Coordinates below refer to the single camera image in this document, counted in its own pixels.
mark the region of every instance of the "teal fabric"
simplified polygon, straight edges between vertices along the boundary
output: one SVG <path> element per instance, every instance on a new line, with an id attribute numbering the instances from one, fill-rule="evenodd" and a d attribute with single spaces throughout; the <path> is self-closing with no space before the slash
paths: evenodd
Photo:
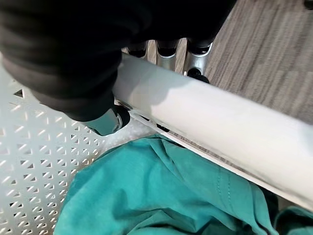
<path id="1" fill-rule="evenodd" d="M 55 235 L 278 234 L 253 183 L 159 135 L 78 172 Z"/>
<path id="2" fill-rule="evenodd" d="M 285 208 L 279 212 L 274 224 L 281 235 L 313 235 L 313 213 L 303 208 Z"/>

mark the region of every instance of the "silver metal part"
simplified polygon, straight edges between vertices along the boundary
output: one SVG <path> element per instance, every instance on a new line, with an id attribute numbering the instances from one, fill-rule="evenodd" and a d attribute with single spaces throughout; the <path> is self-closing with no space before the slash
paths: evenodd
<path id="1" fill-rule="evenodd" d="M 105 114 L 95 120 L 82 123 L 102 136 L 113 134 L 123 126 L 121 117 L 112 109 L 109 109 Z"/>
<path id="2" fill-rule="evenodd" d="M 176 53 L 171 56 L 162 56 L 156 49 L 156 65 L 175 71 Z"/>
<path id="3" fill-rule="evenodd" d="M 188 71 L 193 68 L 198 69 L 201 72 L 201 74 L 204 74 L 207 63 L 208 63 L 208 57 L 209 57 L 211 48 L 212 48 L 212 43 L 210 45 L 209 50 L 205 54 L 202 54 L 202 55 L 193 54 L 187 50 L 185 62 L 184 62 L 183 74 L 187 75 Z"/>

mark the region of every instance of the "white cylinder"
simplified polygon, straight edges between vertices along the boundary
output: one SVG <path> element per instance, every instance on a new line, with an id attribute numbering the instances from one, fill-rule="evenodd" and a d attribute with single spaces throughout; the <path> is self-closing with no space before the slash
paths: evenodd
<path id="1" fill-rule="evenodd" d="M 313 208 L 313 127 L 125 55 L 117 99 Z"/>

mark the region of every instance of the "perforated panel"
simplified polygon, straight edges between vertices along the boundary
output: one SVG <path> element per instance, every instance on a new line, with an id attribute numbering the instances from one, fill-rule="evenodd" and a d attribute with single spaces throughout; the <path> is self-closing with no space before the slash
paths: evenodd
<path id="1" fill-rule="evenodd" d="M 0 235 L 51 234 L 75 173 L 104 138 L 40 104 L 0 68 Z"/>

